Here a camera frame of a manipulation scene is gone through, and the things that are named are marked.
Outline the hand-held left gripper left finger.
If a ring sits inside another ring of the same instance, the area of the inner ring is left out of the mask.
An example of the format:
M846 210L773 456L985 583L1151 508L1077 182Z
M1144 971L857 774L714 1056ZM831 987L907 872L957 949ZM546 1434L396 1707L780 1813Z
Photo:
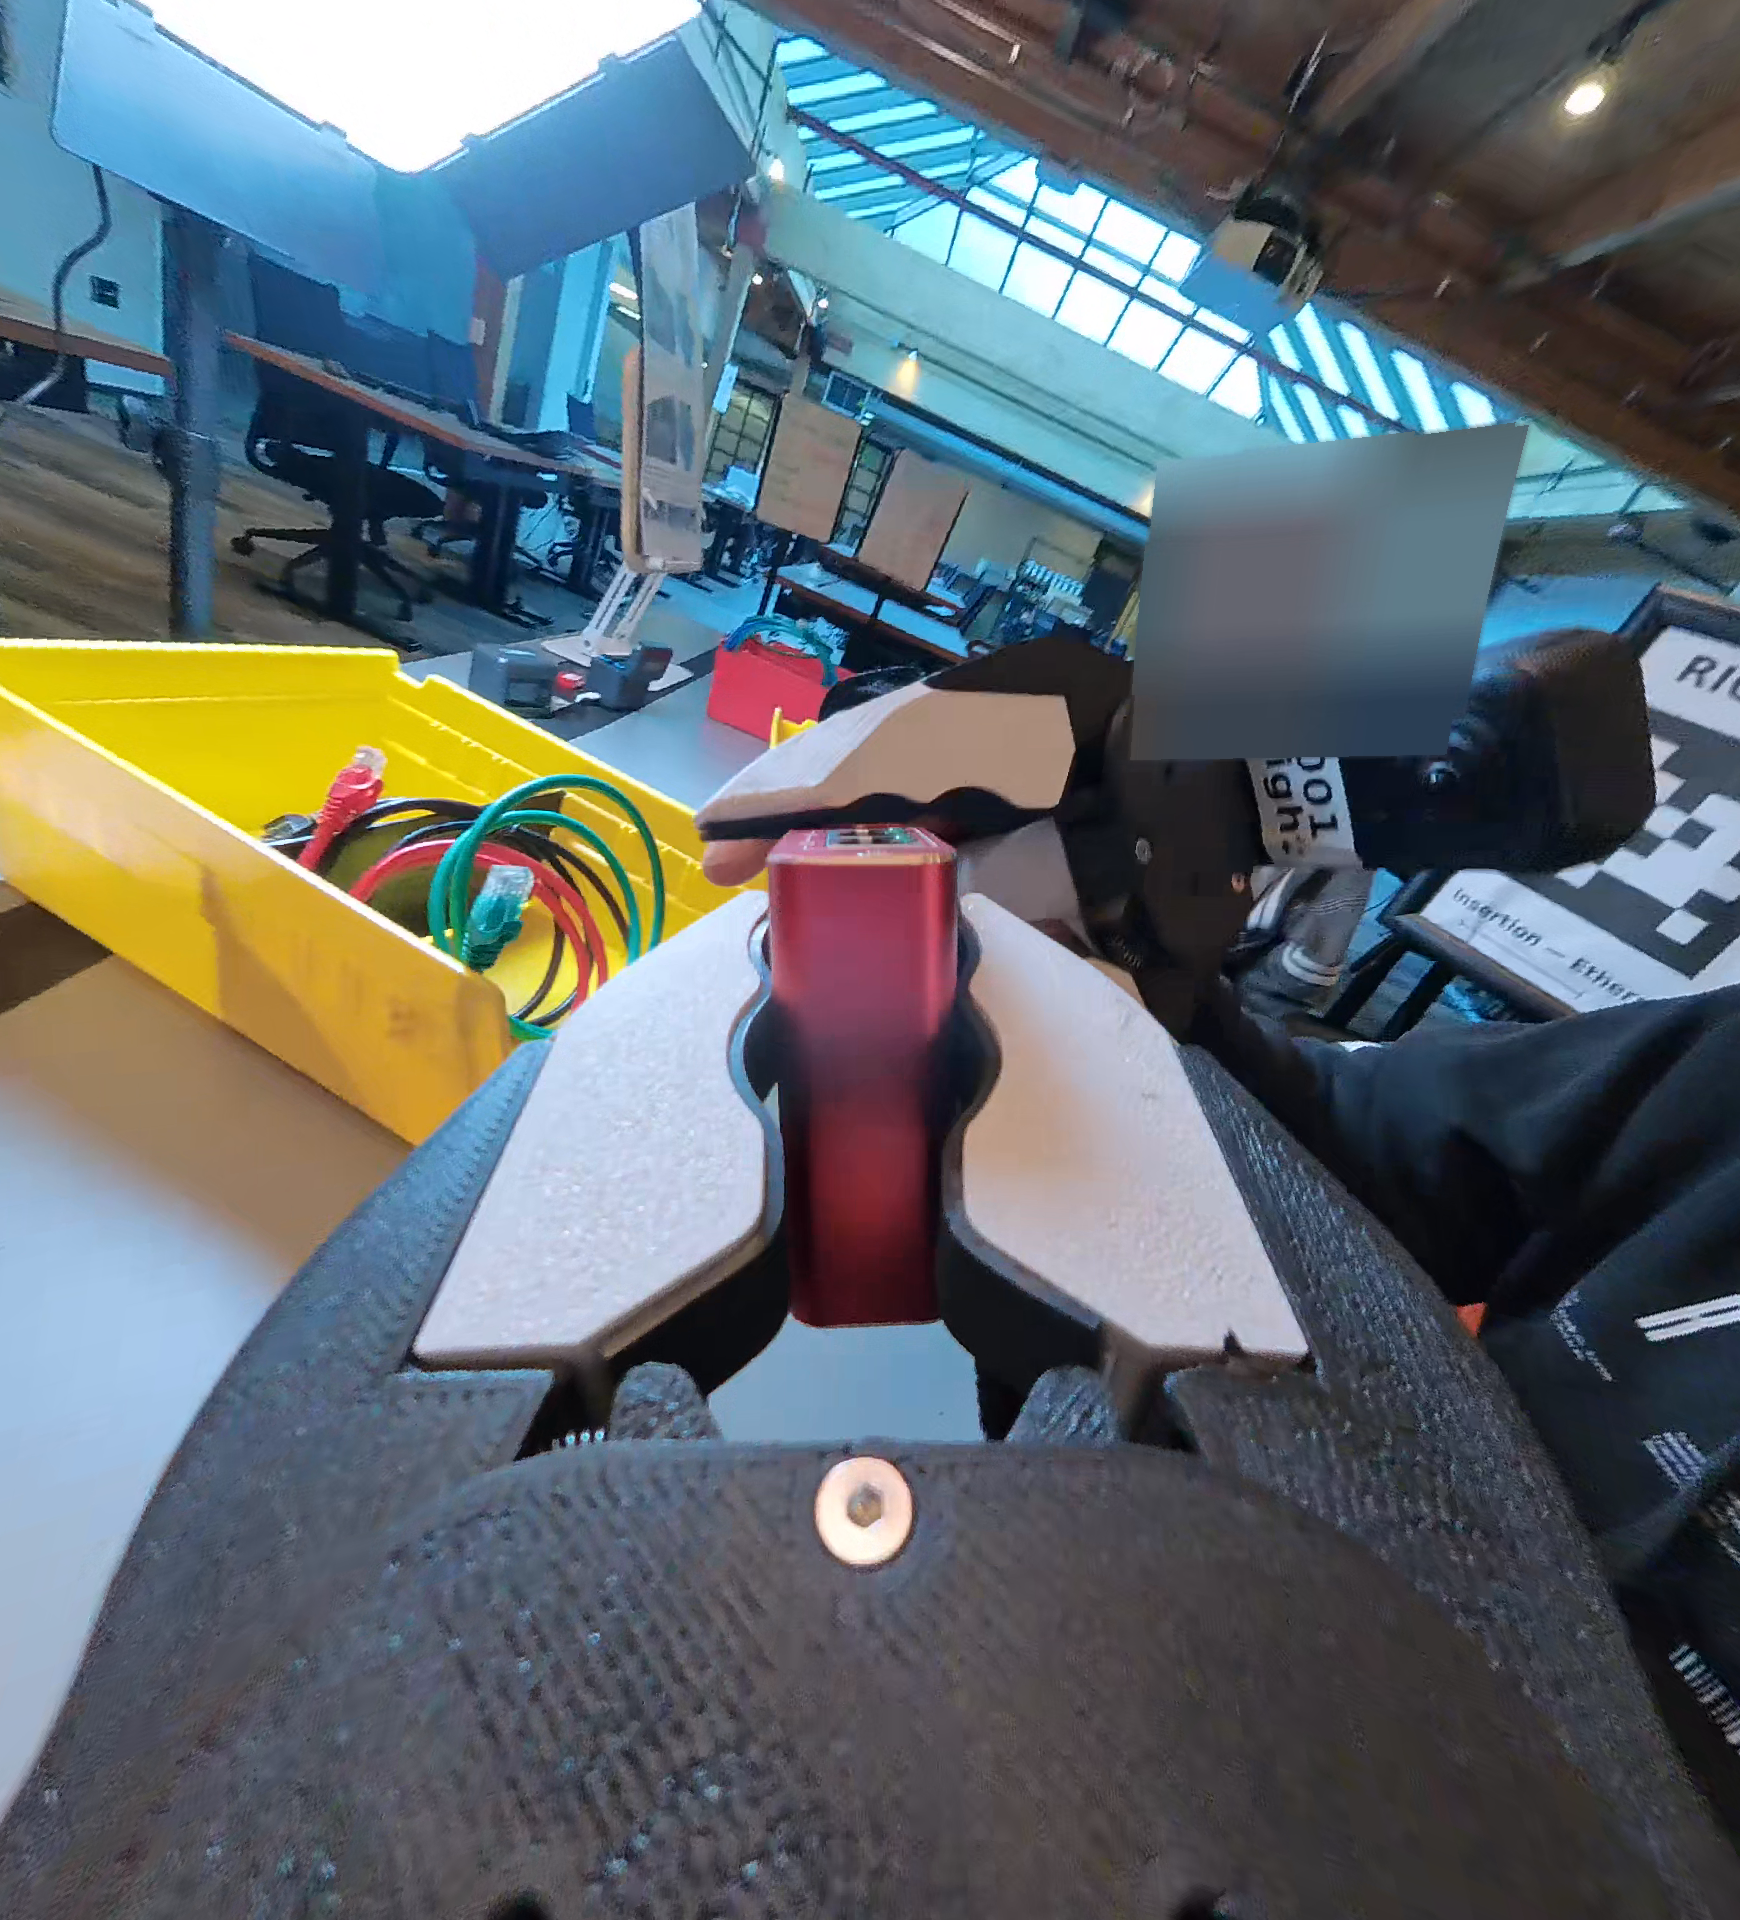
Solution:
M745 1056L765 896L734 895L541 1049L413 1341L429 1371L548 1369L605 1412L675 1366L709 1395L785 1319L783 1150Z

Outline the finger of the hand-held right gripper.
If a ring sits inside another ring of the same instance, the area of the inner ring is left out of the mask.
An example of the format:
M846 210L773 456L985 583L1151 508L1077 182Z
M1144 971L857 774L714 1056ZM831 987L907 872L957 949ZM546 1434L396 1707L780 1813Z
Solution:
M956 891L960 899L990 901L1047 932L1084 932L1065 841L1049 819L966 841L956 852Z
M773 841L797 822L905 822L954 794L1019 812L1070 782L1069 706L1047 694L887 694L754 758L695 814L706 842Z

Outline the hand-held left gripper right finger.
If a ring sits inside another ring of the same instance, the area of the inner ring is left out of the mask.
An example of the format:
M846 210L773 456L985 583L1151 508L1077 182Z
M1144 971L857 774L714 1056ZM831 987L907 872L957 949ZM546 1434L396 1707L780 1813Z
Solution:
M1168 1031L1116 969L960 902L936 1299L978 1390L1083 1369L1126 1423L1201 1366L1306 1371L1285 1275Z

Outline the red metal network switch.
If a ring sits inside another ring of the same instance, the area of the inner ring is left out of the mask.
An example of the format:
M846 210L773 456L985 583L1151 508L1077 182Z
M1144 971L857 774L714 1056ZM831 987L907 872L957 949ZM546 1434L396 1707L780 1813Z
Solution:
M810 829L778 842L765 882L791 1313L930 1325L954 855L918 826Z

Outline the yellow plastic bin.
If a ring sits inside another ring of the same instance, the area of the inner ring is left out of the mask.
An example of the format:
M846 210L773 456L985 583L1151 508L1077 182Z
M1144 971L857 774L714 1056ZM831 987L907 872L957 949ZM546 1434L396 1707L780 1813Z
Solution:
M387 800L602 781L657 842L668 934L730 901L690 807L390 652L0 640L2 880L417 1145L510 1053L523 951L472 977L260 846L361 748Z

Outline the person's right forearm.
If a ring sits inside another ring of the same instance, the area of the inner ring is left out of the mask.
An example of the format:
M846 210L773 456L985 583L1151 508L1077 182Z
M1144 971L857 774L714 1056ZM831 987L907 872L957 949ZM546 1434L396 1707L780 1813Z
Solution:
M1740 1292L1740 987L1363 1049L1217 992L1190 1035L1455 1305Z

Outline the red plastic bin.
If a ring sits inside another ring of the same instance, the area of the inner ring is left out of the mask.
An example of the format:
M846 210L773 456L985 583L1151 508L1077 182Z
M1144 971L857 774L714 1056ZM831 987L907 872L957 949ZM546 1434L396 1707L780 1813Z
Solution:
M828 694L851 677L840 650L791 622L754 618L715 650L707 715L762 743L819 718Z

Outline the instruction sheet board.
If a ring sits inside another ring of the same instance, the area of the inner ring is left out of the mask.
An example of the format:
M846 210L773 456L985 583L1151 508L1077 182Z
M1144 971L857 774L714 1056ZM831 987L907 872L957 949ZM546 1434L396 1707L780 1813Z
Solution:
M642 222L632 239L639 341L624 359L617 482L617 567L572 637L559 694L575 706L597 654L628 654L662 587L693 578L707 558L709 359L700 222L684 204Z

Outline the marker sign on stand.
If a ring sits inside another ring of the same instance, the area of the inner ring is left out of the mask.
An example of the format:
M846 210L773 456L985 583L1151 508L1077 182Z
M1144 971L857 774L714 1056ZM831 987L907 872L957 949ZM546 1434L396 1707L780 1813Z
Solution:
M1404 951L1534 1021L1740 985L1740 607L1656 587L1622 637L1656 767L1638 835L1557 876L1410 882L1380 917Z

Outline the person's black hoodie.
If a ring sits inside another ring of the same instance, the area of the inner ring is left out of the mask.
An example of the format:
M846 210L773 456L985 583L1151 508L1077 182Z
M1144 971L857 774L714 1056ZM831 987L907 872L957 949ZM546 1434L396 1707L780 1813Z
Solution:
M1509 1035L1462 1088L1484 1344L1740 1852L1740 989Z

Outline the black office chair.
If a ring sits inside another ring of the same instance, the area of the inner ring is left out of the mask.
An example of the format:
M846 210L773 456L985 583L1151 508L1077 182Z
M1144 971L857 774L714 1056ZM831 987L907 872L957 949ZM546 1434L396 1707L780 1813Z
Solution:
M318 367L341 369L347 317L339 291L308 281L264 253L250 253L254 337L260 345L297 353ZM424 480L396 468L402 436L392 425L334 394L259 359L259 400L245 436L245 460L260 476L284 483L328 511L326 530L250 525L230 542L233 553L252 558L259 542L297 548L282 565L272 594L294 597L294 582L307 563L322 563L326 583L337 582L334 539L344 530L342 505L355 505L356 569L371 574L392 594L398 619L413 618L431 589L388 548L390 521L417 521L440 513L443 495Z

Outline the grey light stand pole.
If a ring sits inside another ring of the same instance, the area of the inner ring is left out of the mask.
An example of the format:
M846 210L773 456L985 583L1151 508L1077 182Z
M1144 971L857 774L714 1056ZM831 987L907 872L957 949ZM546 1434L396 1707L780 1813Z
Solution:
M164 204L161 253L168 629L196 642L215 634L224 234L205 216Z

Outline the softbox light panel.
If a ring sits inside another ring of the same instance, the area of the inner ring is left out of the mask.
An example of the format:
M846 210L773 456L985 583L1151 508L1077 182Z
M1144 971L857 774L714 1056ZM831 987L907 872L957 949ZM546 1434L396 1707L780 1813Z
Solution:
M65 5L67 154L368 302L745 185L695 5Z

